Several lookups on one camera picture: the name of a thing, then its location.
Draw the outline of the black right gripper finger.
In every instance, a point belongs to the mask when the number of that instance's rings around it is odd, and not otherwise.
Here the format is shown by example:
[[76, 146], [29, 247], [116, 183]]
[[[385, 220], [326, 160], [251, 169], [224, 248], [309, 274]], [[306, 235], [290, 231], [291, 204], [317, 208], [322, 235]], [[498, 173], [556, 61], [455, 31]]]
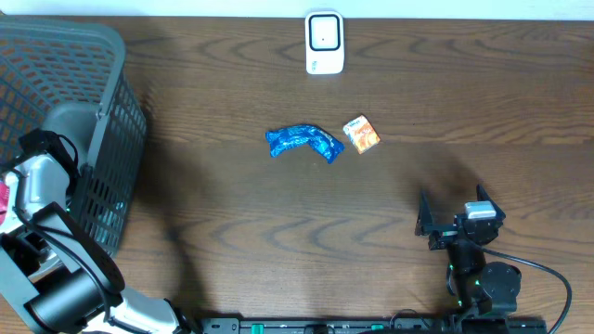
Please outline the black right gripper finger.
[[501, 209], [499, 208], [499, 206], [491, 199], [491, 197], [488, 195], [488, 193], [481, 184], [478, 184], [476, 186], [476, 194], [478, 201], [488, 201], [493, 206], [496, 213], [501, 213]]
[[420, 192], [419, 213], [415, 226], [416, 236], [429, 236], [435, 230], [434, 219], [429, 201], [424, 191]]

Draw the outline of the orange snack packet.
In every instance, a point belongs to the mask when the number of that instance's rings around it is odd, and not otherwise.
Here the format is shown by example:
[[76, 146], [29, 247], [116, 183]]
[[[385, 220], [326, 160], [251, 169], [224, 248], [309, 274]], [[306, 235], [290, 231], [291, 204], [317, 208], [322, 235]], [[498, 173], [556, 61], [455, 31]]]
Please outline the orange snack packet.
[[365, 153], [381, 142], [374, 127], [364, 115], [349, 121], [342, 130], [359, 154]]

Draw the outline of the blue snack wrapper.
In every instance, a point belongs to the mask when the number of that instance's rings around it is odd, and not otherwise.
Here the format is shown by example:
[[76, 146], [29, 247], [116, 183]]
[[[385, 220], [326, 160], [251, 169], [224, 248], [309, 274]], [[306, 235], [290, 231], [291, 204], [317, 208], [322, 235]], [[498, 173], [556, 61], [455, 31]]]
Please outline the blue snack wrapper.
[[276, 158], [285, 151], [309, 146], [314, 152], [332, 164], [344, 151], [344, 144], [325, 130], [311, 124], [299, 124], [265, 133], [270, 156]]

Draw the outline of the red purple snack bag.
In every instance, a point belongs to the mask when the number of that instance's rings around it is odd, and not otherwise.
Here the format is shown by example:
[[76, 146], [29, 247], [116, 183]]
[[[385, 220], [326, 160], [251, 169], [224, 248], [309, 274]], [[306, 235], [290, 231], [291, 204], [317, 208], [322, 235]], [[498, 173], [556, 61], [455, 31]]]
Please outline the red purple snack bag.
[[2, 225], [6, 219], [8, 203], [9, 203], [9, 187], [6, 186], [3, 182], [1, 182], [0, 183], [0, 225]]

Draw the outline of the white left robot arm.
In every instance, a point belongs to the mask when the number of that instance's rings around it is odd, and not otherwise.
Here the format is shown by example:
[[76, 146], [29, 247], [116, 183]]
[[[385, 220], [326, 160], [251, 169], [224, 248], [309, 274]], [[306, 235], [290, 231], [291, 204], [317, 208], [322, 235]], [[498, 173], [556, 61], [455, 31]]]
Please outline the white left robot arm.
[[35, 129], [1, 166], [1, 294], [34, 333], [188, 333], [170, 302], [126, 287], [111, 257], [71, 217], [78, 151]]

